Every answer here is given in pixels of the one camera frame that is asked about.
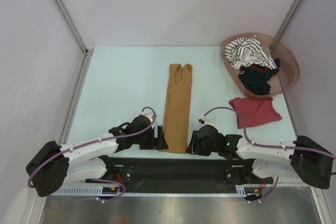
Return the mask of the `red tank top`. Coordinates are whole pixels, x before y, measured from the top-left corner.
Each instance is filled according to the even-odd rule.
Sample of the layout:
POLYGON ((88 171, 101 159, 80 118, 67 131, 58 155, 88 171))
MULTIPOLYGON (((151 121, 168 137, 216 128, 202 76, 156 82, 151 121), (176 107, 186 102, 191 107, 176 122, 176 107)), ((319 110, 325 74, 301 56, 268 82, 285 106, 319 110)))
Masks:
POLYGON ((274 109, 273 98, 234 98, 228 104, 240 115, 237 116, 237 127, 256 127, 282 120, 282 116, 274 109))

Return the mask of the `mustard yellow tank top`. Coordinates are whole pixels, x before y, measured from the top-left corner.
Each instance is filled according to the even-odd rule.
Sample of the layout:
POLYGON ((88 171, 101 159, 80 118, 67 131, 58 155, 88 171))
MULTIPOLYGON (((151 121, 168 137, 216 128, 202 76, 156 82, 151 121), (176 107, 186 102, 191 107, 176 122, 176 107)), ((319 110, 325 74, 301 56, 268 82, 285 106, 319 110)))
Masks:
POLYGON ((171 64, 163 117, 165 152, 184 154, 187 149, 193 82, 191 64, 171 64))

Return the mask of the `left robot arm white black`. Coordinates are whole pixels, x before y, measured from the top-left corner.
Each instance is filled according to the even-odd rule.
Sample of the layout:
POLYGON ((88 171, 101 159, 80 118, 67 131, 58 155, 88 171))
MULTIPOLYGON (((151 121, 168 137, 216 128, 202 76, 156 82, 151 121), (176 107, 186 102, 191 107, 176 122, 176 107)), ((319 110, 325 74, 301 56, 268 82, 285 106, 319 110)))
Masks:
POLYGON ((154 127, 156 116, 142 113, 131 122, 113 127, 103 135, 78 144, 46 143, 27 164, 28 187, 46 197, 63 185, 86 183, 121 183, 122 177, 111 154, 138 145, 141 150, 166 150, 163 127, 154 127))

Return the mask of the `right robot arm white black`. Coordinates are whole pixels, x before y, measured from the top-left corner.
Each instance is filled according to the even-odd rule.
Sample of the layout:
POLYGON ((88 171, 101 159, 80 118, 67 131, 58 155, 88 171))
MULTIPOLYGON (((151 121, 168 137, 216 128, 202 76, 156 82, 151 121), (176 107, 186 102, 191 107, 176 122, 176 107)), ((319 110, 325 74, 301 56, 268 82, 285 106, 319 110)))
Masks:
POLYGON ((284 177, 328 189, 334 161, 330 152, 306 136, 279 145, 268 141, 257 144, 241 135, 223 135, 211 125, 193 131, 186 152, 199 156, 217 153, 227 160, 241 160, 241 165, 233 164, 224 170, 225 182, 234 185, 284 177))

